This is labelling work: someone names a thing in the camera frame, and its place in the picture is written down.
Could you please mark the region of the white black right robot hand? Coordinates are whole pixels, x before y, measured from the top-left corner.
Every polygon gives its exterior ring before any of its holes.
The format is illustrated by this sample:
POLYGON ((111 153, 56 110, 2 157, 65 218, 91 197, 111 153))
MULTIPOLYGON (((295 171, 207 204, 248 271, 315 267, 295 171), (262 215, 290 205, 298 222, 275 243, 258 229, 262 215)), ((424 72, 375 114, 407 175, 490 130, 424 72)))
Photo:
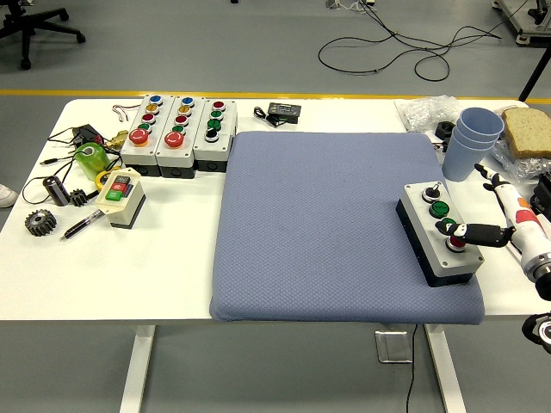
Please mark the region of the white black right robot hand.
POLYGON ((497 225, 451 224, 441 220, 435 223, 435 227, 443 235, 469 244, 500 248, 513 242, 521 253, 524 273, 535 278, 536 270, 550 263, 550 240, 542 224, 529 203, 510 182, 479 163, 474 167, 489 181, 485 188, 495 193, 510 226, 501 228, 497 225))

